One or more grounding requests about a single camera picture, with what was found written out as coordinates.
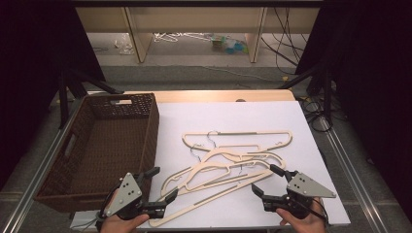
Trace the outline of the black tripod stand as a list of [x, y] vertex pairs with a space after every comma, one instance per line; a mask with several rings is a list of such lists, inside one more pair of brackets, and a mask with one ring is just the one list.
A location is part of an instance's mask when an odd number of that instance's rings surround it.
[[122, 94], [122, 91], [116, 90], [79, 70], [66, 69], [62, 71], [60, 77], [58, 78], [60, 129], [65, 126], [69, 119], [67, 90], [70, 90], [76, 99], [82, 99], [87, 96], [87, 91], [83, 85], [83, 82], [91, 83], [92, 85], [110, 94]]
[[306, 89], [309, 95], [314, 94], [316, 89], [322, 89], [324, 91], [324, 116], [327, 120], [331, 120], [331, 77], [327, 66], [320, 62], [298, 75], [296, 78], [289, 82], [283, 83], [279, 86], [279, 89], [289, 89], [304, 80], [312, 78]]

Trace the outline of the light wooden table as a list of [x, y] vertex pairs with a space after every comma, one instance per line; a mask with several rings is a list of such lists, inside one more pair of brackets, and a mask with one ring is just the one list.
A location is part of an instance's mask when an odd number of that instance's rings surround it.
[[152, 91], [158, 103], [294, 101], [287, 89], [160, 90]]

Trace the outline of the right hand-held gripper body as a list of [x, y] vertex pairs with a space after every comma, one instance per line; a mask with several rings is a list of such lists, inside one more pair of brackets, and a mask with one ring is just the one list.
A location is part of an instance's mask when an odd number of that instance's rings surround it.
[[267, 212], [275, 212], [280, 208], [290, 212], [296, 218], [304, 219], [310, 214], [317, 214], [311, 209], [315, 197], [336, 197], [333, 191], [314, 181], [304, 173], [285, 170], [283, 177], [288, 182], [285, 195], [272, 196], [264, 193], [261, 197], [263, 208]]

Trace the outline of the brown woven basket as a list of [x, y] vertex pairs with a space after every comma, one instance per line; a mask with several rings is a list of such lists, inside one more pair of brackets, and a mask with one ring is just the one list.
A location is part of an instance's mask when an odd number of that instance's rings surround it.
[[85, 97], [34, 200], [61, 213], [99, 209], [119, 178], [155, 166], [158, 126], [152, 93]]

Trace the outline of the white table mat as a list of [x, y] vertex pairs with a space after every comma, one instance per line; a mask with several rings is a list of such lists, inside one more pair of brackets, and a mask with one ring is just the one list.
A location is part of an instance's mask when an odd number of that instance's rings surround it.
[[[198, 150], [190, 152], [182, 141], [183, 134], [209, 131], [290, 130], [293, 134], [292, 142], [285, 148], [273, 152], [286, 161], [285, 170], [304, 173], [336, 194], [335, 198], [321, 198], [330, 224], [349, 224], [350, 220], [298, 102], [161, 103], [158, 110], [160, 119], [154, 164], [160, 168], [160, 172], [152, 179], [150, 200], [158, 201], [161, 186], [166, 178], [197, 164], [197, 156], [205, 154], [204, 151]], [[202, 183], [222, 173], [222, 170], [217, 170], [198, 174], [191, 184]], [[287, 180], [273, 172], [266, 179], [253, 183], [267, 195], [283, 196], [287, 193]], [[278, 227], [280, 217], [263, 208], [261, 199], [252, 192], [252, 184], [159, 227], [151, 227], [147, 221], [140, 228], [148, 232], [193, 232]], [[176, 213], [229, 187], [232, 187], [232, 183], [177, 196], [167, 206], [164, 216]]]

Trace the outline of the person's right hand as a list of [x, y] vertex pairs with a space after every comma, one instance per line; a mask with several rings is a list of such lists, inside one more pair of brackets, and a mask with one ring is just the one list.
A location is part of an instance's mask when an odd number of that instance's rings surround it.
[[326, 233], [326, 220], [321, 217], [323, 207], [319, 197], [313, 200], [311, 209], [317, 214], [310, 214], [304, 219], [296, 218], [290, 212], [280, 208], [276, 210], [276, 213], [282, 218], [280, 224], [289, 224], [296, 233]]

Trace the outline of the blue green plastic packets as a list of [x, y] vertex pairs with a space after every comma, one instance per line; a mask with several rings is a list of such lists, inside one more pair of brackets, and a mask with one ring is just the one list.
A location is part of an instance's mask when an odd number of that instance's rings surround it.
[[249, 52], [248, 47], [245, 43], [232, 39], [229, 36], [214, 35], [211, 37], [211, 43], [214, 50], [221, 50], [227, 54], [234, 54], [236, 52]]

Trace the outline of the clear plastic bag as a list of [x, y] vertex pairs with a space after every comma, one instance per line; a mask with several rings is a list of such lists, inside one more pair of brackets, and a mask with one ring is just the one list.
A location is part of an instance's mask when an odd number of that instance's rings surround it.
[[118, 50], [119, 54], [131, 55], [134, 53], [134, 48], [127, 33], [122, 33], [114, 41], [114, 46]]

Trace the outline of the beige wooden cabinet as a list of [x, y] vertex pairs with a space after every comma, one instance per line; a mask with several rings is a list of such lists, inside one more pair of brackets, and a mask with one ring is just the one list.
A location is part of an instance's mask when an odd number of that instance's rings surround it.
[[317, 8], [257, 7], [78, 7], [77, 14], [89, 33], [127, 33], [136, 61], [147, 56], [155, 32], [242, 33], [250, 61], [258, 61], [260, 36], [281, 33], [309, 34]]

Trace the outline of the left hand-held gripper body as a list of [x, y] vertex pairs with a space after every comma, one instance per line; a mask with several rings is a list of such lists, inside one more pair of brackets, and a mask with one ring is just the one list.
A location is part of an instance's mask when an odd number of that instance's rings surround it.
[[116, 194], [108, 198], [109, 203], [102, 208], [100, 216], [103, 218], [118, 216], [123, 220], [130, 220], [140, 215], [163, 218], [165, 208], [161, 208], [159, 202], [146, 202], [143, 199], [145, 173], [139, 175], [127, 173], [115, 188]]

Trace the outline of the person's left hand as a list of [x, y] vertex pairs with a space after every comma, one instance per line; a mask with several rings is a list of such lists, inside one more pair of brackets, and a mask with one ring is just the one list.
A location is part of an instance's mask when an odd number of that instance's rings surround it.
[[130, 220], [110, 216], [103, 221], [100, 233], [138, 233], [137, 227], [149, 219], [148, 215], [140, 215]]

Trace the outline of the dark curtain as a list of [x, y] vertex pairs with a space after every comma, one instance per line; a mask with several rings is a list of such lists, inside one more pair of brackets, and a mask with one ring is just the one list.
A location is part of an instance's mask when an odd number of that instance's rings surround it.
[[412, 222], [412, 0], [321, 0], [298, 74], [321, 60], [344, 112]]
[[71, 70], [104, 79], [73, 0], [0, 0], [0, 189]]

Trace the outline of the beige wooden clothes hanger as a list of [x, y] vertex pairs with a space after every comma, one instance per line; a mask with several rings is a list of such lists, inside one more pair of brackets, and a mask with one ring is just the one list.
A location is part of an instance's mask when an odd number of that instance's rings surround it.
[[222, 155], [231, 161], [246, 161], [254, 157], [274, 155], [280, 163], [283, 159], [273, 151], [288, 146], [293, 139], [290, 130], [238, 131], [238, 132], [189, 132], [182, 135], [182, 141], [190, 152], [204, 151], [197, 156], [206, 162], [214, 156]]
[[[257, 165], [257, 166], [244, 166], [243, 168], [236, 167], [236, 168], [232, 168], [232, 169], [231, 169], [231, 173], [230, 173], [228, 176], [229, 176], [229, 177], [236, 177], [236, 176], [238, 176], [238, 175], [254, 173], [254, 172], [256, 172], [256, 171], [258, 171], [258, 170], [262, 170], [262, 169], [263, 169], [263, 166], [260, 165], [260, 164]], [[211, 195], [211, 196], [209, 196], [209, 197], [206, 197], [206, 198], [204, 198], [204, 199], [202, 199], [202, 200], [200, 200], [200, 201], [198, 201], [198, 202], [196, 202], [196, 203], [194, 203], [194, 204], [190, 204], [189, 206], [181, 209], [180, 211], [177, 211], [176, 213], [173, 213], [173, 214], [169, 214], [169, 215], [167, 215], [167, 216], [164, 216], [163, 218], [160, 218], [159, 220], [151, 219], [151, 220], [149, 221], [149, 225], [150, 225], [151, 227], [159, 227], [160, 225], [162, 225], [162, 224], [164, 224], [164, 223], [166, 223], [166, 222], [169, 222], [169, 221], [171, 221], [171, 220], [173, 220], [173, 219], [175, 219], [175, 218], [177, 218], [177, 217], [179, 217], [179, 216], [185, 215], [185, 214], [187, 214], [187, 213], [189, 213], [189, 212], [191, 212], [191, 211], [193, 211], [193, 210], [195, 210], [195, 209], [197, 209], [197, 208], [199, 208], [199, 207], [201, 207], [201, 206], [203, 206], [203, 205], [205, 205], [205, 204], [208, 204], [208, 203], [210, 203], [210, 202], [212, 202], [212, 201], [214, 201], [214, 200], [222, 197], [222, 196], [221, 196], [221, 197], [218, 197], [218, 198], [212, 198], [212, 197], [214, 197], [216, 194], [213, 194], [213, 195]]]
[[[187, 141], [187, 134], [184, 134], [182, 136], [182, 141], [187, 147], [189, 147], [191, 150], [206, 151], [206, 154], [202, 158], [199, 158], [198, 164], [195, 164], [169, 176], [163, 182], [163, 185], [161, 187], [160, 200], [165, 200], [167, 197], [171, 197], [174, 194], [184, 195], [218, 185], [236, 183], [235, 186], [230, 187], [228, 190], [224, 190], [220, 194], [216, 194], [212, 198], [224, 196], [234, 190], [240, 189], [253, 182], [257, 182], [269, 177], [272, 174], [272, 171], [270, 170], [271, 164], [266, 161], [268, 157], [275, 158], [278, 161], [278, 164], [276, 164], [275, 167], [279, 168], [281, 171], [284, 171], [286, 168], [286, 161], [281, 156], [273, 153], [272, 151], [289, 145], [292, 142], [292, 133], [291, 131], [286, 130], [273, 131], [273, 134], [287, 134], [288, 139], [286, 142], [278, 142], [273, 147], [269, 147], [264, 150], [257, 146], [258, 151], [250, 151], [245, 153], [240, 153], [238, 151], [232, 150], [233, 147], [242, 148], [242, 145], [221, 146], [213, 149], [207, 149], [199, 146], [198, 144], [190, 145]], [[258, 170], [254, 173], [238, 175], [236, 177], [228, 176], [231, 173], [232, 168], [257, 166], [259, 164], [263, 166], [262, 170]], [[212, 178], [209, 181], [205, 181], [193, 186], [189, 185], [189, 183], [198, 173], [214, 171], [218, 169], [224, 169], [224, 173]]]

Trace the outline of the aluminium frame rail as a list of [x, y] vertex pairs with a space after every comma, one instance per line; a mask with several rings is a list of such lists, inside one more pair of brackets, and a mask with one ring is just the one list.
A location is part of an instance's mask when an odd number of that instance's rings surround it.
[[60, 109], [51, 105], [34, 141], [0, 190], [0, 233], [74, 233], [70, 214], [62, 214], [34, 201], [61, 145], [67, 125], [60, 127]]
[[357, 197], [358, 203], [374, 233], [389, 233], [389, 228], [384, 222], [381, 213], [377, 206], [374, 204], [371, 195], [366, 190], [361, 177], [354, 167], [352, 161], [346, 150], [344, 149], [337, 133], [332, 127], [332, 124], [322, 116], [320, 119], [322, 129], [326, 132], [329, 143], [332, 146], [334, 154], [339, 161], [339, 164], [345, 173], [347, 180]]

